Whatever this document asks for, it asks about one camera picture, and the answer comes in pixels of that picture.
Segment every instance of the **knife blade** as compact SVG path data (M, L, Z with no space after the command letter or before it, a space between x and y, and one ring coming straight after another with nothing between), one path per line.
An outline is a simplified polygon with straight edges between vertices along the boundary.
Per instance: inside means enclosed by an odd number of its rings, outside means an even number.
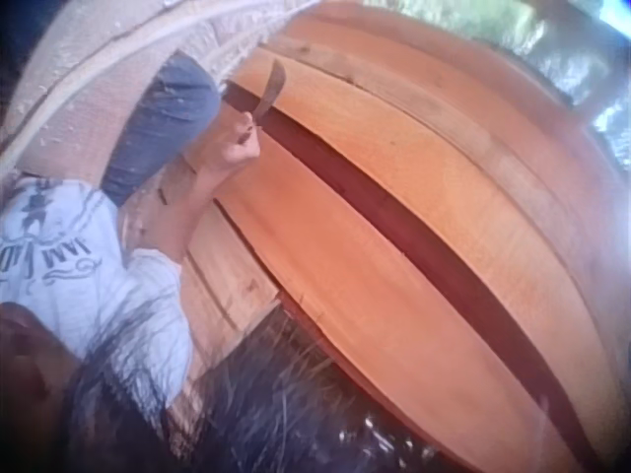
M280 63L278 59L274 59L272 64L272 72L269 74L269 79L267 79L267 84L265 85L265 90L263 91L263 95L260 97L260 102L252 112L252 121L256 124L260 119L269 111L269 109L274 105L278 96L283 91L283 87L285 87L285 82L287 81L287 73L285 72L285 68ZM247 131L242 136L239 137L239 144L242 145L247 141L247 138L251 135L251 131Z

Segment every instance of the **jeans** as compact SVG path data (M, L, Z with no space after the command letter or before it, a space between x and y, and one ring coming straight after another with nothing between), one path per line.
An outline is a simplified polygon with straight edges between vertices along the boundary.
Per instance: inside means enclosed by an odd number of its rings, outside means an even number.
M0 42L6 52L0 61L20 73L64 4L65 0L0 0ZM220 101L210 76L190 57L174 54L129 117L105 170L104 193L122 206L206 129L217 116Z

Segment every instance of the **person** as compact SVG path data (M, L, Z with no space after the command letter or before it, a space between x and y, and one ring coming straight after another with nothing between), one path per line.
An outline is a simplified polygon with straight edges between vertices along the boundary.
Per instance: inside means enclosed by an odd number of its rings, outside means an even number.
M27 23L7 29L20 63L55 9L9 3L19 12L5 19ZM27 21L35 12L47 16ZM129 118L100 188L24 175L3 205L1 471L373 471L361 446L337 440L343 415L317 401L300 357L256 340L198 381L194 406L178 397L191 358L180 263L215 189L260 153L251 115L127 261L116 215L208 127L220 99L195 61L177 53Z
M0 216L0 303L26 307L83 359L115 314L155 301L151 326L144 327L155 336L144 348L168 402L182 388L192 346L179 304L179 264L214 190L259 154L251 116L235 125L187 193L149 225L126 264L117 209L208 127L219 103L205 71L176 53L132 113L101 188L24 176Z

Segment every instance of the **hair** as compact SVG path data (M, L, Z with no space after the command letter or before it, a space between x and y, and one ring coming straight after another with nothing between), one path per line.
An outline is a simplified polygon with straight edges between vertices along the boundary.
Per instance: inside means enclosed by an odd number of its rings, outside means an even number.
M137 355L142 350L124 349L134 354L127 360L133 370L123 374L114 366L122 347L147 343L137 334L150 313L150 304L125 313L72 375L47 471L377 471L366 439L340 441L344 406L321 395L308 350L288 356L286 334L245 338L195 383L194 398L179 398L168 409Z

